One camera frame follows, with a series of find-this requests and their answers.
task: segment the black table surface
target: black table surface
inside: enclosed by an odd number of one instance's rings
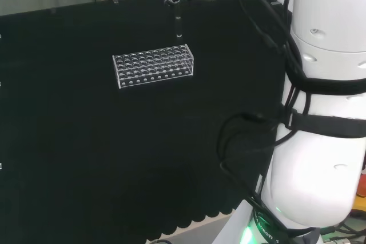
[[[218,130],[277,111],[282,58],[237,0],[185,2],[182,18],[181,41],[163,0],[0,18],[0,243],[140,244],[237,207]],[[112,55],[183,43],[193,77],[118,89]],[[232,154],[274,138],[247,128]],[[270,156],[235,169],[253,186]]]

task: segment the orange object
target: orange object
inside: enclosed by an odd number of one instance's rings
[[[366,174],[362,174],[360,177],[357,195],[360,197],[366,197]]]

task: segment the green light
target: green light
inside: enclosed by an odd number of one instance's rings
[[[250,230],[249,227],[246,227],[242,234],[240,244],[249,244],[250,241],[252,240],[252,237],[253,237],[252,231]]]

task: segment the black strap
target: black strap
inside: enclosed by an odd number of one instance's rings
[[[286,73],[291,84],[306,93],[324,95],[355,95],[366,92],[366,78],[357,80],[308,78],[297,73],[289,60],[286,64]]]
[[[328,137],[366,137],[366,121],[361,119],[304,115],[293,109],[289,114],[286,114],[283,123],[289,130],[307,131]]]

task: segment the table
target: table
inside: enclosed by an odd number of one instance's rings
[[[0,17],[1,243],[140,244],[241,202],[218,130],[234,113],[278,110],[283,60],[237,0],[185,2],[182,16],[194,77],[122,90],[112,55],[180,43],[163,0]],[[275,137],[246,127],[229,153]],[[254,186],[270,156],[234,169]]]

